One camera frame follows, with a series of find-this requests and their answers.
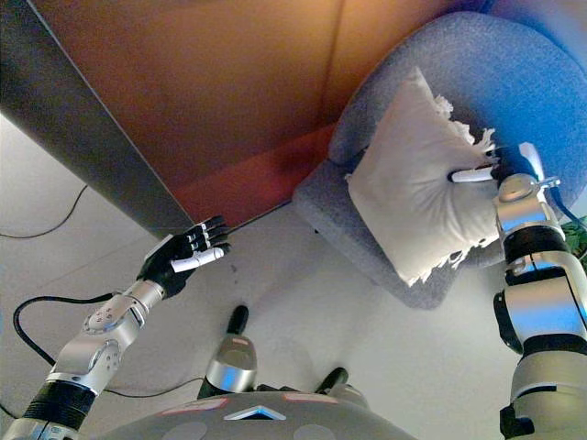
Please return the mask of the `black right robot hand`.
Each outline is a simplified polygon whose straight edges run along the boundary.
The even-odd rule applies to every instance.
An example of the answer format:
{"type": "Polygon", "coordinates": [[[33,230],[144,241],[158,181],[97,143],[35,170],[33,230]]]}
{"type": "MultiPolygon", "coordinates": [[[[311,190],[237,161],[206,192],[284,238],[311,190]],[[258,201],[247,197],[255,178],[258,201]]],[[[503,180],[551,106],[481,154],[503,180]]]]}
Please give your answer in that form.
{"type": "Polygon", "coordinates": [[[516,147],[497,147],[487,152],[491,163],[476,169],[455,170],[448,175],[453,183],[487,182],[501,184],[507,177],[527,174],[537,181],[544,179],[544,171],[537,148],[528,142],[516,147]]]}

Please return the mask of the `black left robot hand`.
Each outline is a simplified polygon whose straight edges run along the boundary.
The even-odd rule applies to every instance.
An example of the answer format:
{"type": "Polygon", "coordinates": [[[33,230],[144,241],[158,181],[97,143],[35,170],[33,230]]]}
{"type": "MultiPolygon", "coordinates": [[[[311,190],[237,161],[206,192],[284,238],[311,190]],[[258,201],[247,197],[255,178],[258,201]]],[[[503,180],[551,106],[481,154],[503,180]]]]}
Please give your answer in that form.
{"type": "Polygon", "coordinates": [[[230,251],[229,227],[216,215],[177,235],[168,235],[144,258],[138,281],[152,281],[169,299],[183,290],[187,280],[204,265],[230,251]]]}

